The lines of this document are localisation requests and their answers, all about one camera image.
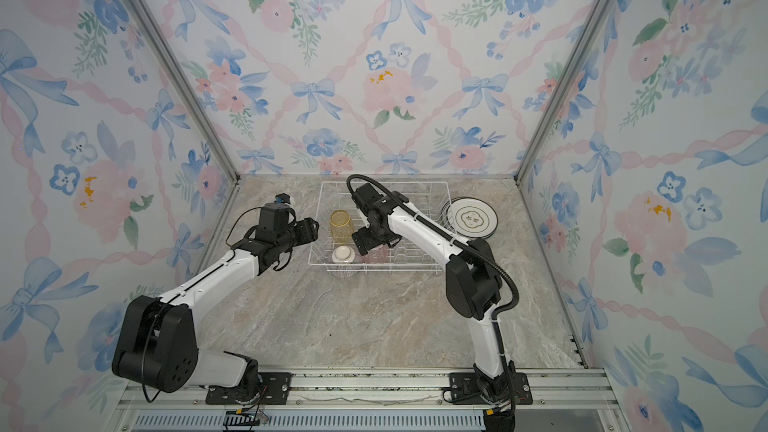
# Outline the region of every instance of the white wire dish rack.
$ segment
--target white wire dish rack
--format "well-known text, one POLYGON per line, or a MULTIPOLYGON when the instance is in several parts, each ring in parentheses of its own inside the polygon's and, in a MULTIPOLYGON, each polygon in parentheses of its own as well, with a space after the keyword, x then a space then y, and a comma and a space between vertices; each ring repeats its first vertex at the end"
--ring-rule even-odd
MULTIPOLYGON (((440 211, 451 201, 447 182, 382 182, 384 187, 399 191, 432 220, 439 222, 440 211)), ((354 181, 353 187, 363 182, 354 181)), ((320 223, 317 240, 310 248, 310 265, 322 265, 332 274, 350 274, 354 272, 442 272, 442 264, 437 264, 429 255, 413 242, 403 239, 388 251, 388 260, 384 263, 366 264, 335 264, 332 260, 333 249, 339 245, 351 245, 357 254, 354 244, 334 242, 330 232, 331 214, 344 210, 350 214, 352 225, 357 230, 365 224, 352 201, 346 182, 323 182, 320 186, 320 198, 317 202, 316 220, 320 223)))

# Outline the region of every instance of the white plate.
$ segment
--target white plate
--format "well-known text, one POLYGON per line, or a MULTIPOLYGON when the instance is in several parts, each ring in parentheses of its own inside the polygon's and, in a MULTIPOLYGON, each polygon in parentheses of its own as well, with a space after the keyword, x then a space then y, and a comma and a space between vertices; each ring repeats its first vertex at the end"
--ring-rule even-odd
POLYGON ((498 217, 493 207, 476 198, 460 198, 448 210, 448 222, 457 233, 479 238, 496 230, 498 217))

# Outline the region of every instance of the floral wallpaper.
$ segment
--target floral wallpaper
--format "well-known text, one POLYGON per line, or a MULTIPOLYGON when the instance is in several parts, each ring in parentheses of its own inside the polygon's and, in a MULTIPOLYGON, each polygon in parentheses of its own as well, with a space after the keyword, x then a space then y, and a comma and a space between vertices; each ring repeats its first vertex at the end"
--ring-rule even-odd
POLYGON ((193 273, 230 182, 122 0, 0 4, 0 429, 101 430, 126 306, 193 273))
POLYGON ((241 173, 326 175, 514 173, 594 4, 146 1, 241 173))
POLYGON ((634 432, 768 430, 768 0, 610 7, 523 178, 545 253, 634 432))

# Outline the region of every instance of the marble countertop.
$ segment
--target marble countertop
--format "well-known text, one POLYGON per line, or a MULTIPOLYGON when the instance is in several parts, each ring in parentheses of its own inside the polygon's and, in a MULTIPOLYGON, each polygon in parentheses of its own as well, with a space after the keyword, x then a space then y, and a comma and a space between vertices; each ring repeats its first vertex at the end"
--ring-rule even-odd
MULTIPOLYGON (((334 178, 244 178, 225 220, 225 232, 242 212, 272 202, 282 192, 291 195, 299 219, 314 216, 323 180, 334 178)), ((498 230, 488 243, 521 295, 515 309, 499 315, 515 365, 580 367, 538 236, 514 181, 431 176, 417 180, 445 180, 451 196, 480 198, 496 210, 498 230)), ((257 212, 243 217, 232 236, 242 237, 254 220, 257 212)), ((226 249, 220 241, 212 262, 226 249)), ((230 294, 204 319, 199 346, 248 355, 264 365, 472 366, 474 350, 466 320, 446 299, 443 273, 370 272, 336 278, 324 267, 308 265, 308 257, 309 247, 296 248, 285 270, 269 270, 230 294)), ((508 299, 504 287, 502 301, 508 299)))

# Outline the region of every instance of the black bracket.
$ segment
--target black bracket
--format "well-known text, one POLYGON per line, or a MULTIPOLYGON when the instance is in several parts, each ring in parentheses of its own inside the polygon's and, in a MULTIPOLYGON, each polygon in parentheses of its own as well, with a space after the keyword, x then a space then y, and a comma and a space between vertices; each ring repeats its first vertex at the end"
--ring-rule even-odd
MULTIPOLYGON (((290 392, 291 372, 259 372, 261 390, 266 386, 266 391, 262 397, 257 395, 254 403, 261 399, 262 405, 285 405, 288 403, 288 393, 290 392)), ((235 397, 231 397, 227 392, 229 389, 223 387, 208 388, 208 396, 205 403, 208 405, 243 405, 235 397)))
MULTIPOLYGON (((480 392, 477 383, 478 376, 474 372, 456 372, 449 374, 448 379, 451 387, 443 390, 450 390, 451 402, 461 405, 485 405, 488 403, 480 396, 462 400, 468 395, 475 395, 480 392)), ((531 405, 533 403, 531 386, 528 384, 528 377, 523 372, 515 372, 512 375, 512 391, 515 405, 531 405)))

